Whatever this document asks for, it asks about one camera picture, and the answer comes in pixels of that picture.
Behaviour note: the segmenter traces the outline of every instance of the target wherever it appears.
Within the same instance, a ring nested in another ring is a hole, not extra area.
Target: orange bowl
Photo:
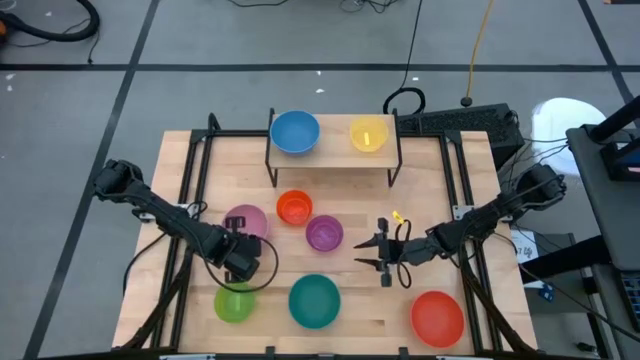
[[[276,205],[278,216],[287,224],[303,225],[311,216],[311,198],[300,190],[290,190],[282,194]]]
[[[411,327],[425,344],[449,348],[462,337],[464,315],[451,296],[441,291],[427,291],[411,306]]]

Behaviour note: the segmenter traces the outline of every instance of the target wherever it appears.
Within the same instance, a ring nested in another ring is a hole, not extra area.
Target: keyboard
[[[620,271],[622,298],[627,306],[629,319],[636,331],[640,331],[640,271]]]

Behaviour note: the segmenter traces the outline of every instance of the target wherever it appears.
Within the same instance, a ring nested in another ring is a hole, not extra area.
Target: purple bowl
[[[307,242],[312,248],[327,252],[340,245],[342,242],[342,225],[336,218],[329,215],[320,215],[307,225]]]

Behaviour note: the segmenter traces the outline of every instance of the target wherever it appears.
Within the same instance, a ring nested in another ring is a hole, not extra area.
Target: white object
[[[536,246],[536,238],[531,231],[522,230],[522,232],[517,230],[511,230],[511,239],[513,239],[513,244],[516,246],[516,254],[518,258],[518,264],[522,264],[529,260],[538,258],[538,246]],[[542,289],[542,281],[534,281],[528,284],[525,284],[525,288],[532,289]]]
[[[538,104],[531,116],[531,139],[556,140],[566,138],[565,132],[571,128],[578,128],[584,124],[599,124],[605,119],[604,114],[593,105],[584,101],[555,98]],[[551,148],[564,145],[566,142],[553,143],[534,142],[531,149],[536,162],[543,157],[553,154]],[[550,156],[542,164],[551,166],[556,172],[578,176],[578,167],[569,148]]]

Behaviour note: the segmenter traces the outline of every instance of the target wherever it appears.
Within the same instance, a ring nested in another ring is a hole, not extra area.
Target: paper
[[[518,251],[518,263],[522,264],[523,262],[527,262],[529,260],[536,259],[538,257],[538,247],[535,243],[535,236],[531,231],[522,232],[518,230],[511,230],[511,238],[513,239],[513,244],[516,246]],[[525,284],[525,288],[533,288],[533,289],[542,289],[542,281],[534,281],[528,284]]]

